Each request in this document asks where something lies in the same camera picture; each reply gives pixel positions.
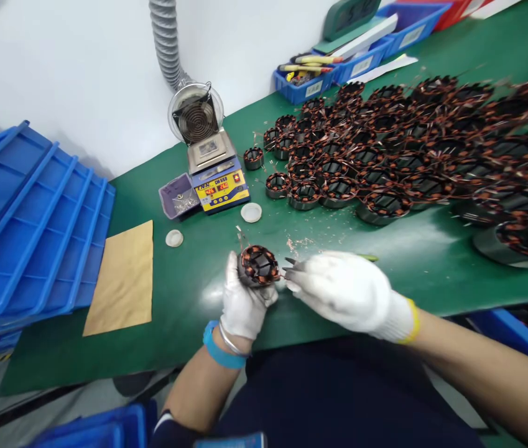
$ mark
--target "hand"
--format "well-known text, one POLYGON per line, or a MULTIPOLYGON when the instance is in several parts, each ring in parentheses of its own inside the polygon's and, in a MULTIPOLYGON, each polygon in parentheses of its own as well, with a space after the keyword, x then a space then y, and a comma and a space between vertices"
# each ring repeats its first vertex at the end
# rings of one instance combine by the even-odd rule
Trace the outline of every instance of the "hand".
POLYGON ((274 285, 248 288, 239 280, 237 265, 237 254, 230 252, 220 322, 227 333, 254 340, 262 329, 267 308, 278 300, 278 292, 274 285))
POLYGON ((325 251, 288 269, 287 287, 320 316, 344 328, 392 342, 407 342, 419 327, 412 301, 363 257, 325 251))

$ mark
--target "silver bracelet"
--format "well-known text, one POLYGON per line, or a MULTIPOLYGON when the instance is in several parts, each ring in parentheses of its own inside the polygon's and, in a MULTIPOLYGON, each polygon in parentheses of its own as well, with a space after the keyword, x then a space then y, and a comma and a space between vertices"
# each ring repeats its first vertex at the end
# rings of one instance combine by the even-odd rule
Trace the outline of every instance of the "silver bracelet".
POLYGON ((225 330, 222 328, 222 322, 218 323, 218 328, 220 329, 220 335, 222 336, 222 340, 225 341, 226 346, 230 348, 235 355, 240 356, 241 358, 249 358, 249 356, 251 355, 250 353, 243 353, 235 346, 235 344, 231 342, 231 340, 226 335, 225 330))

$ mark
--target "floor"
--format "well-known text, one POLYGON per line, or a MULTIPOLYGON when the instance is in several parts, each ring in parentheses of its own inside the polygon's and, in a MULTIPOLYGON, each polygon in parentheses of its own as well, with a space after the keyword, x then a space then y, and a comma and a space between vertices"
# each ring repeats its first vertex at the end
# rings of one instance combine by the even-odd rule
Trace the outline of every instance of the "floor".
MULTIPOLYGON (((0 363, 0 380, 8 366, 8 361, 0 363)), ((167 371, 158 372, 151 384, 166 375, 167 371)), ((485 423, 474 411, 473 407, 467 400, 438 375, 429 371, 432 383, 442 394, 445 400, 452 408, 465 420, 471 427, 485 427, 485 423)), ((241 372, 239 380, 235 384, 227 405, 233 399, 239 389, 245 384, 246 377, 244 371, 241 372)), ((164 400, 172 385, 168 385, 154 398, 158 402, 160 409, 164 405, 164 400)), ((29 398, 36 393, 22 394, 13 397, 0 398, 0 410, 16 404, 22 399, 29 398)), ((113 386, 111 380, 99 380, 88 384, 87 386, 76 390, 52 403, 40 408, 23 418, 20 418, 8 425, 0 428, 0 446, 3 447, 22 447, 29 444, 36 435, 45 428, 64 424, 79 416, 88 416, 97 414, 109 409, 114 409, 125 405, 130 399, 122 397, 113 386)), ((510 435, 500 430, 502 434, 498 436, 482 436, 482 441, 487 448, 522 448, 523 445, 513 439, 510 435)))

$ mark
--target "red storage bin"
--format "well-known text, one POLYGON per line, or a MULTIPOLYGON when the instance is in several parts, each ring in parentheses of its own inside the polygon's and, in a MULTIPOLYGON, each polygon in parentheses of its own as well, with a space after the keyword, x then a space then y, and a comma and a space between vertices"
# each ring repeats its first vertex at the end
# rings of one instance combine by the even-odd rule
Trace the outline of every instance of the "red storage bin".
POLYGON ((452 6, 442 15, 434 31, 442 31, 454 25, 492 0, 398 0, 397 3, 444 3, 445 1, 452 3, 452 6))

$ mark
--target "forearm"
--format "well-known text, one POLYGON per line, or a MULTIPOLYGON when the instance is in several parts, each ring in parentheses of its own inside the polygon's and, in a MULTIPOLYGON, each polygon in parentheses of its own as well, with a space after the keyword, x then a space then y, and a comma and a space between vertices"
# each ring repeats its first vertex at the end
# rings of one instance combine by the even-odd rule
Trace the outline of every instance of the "forearm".
POLYGON ((528 443, 528 357, 422 310, 419 319, 419 334, 409 346, 528 443))
MULTIPOLYGON (((212 336, 217 346, 231 353, 218 327, 212 336)), ((252 341, 249 339, 238 336, 229 338, 242 352, 251 351, 252 341)), ((239 369, 222 367, 202 346, 179 374, 164 403, 164 409, 168 409, 181 425, 207 432, 218 419, 239 372, 239 369)))

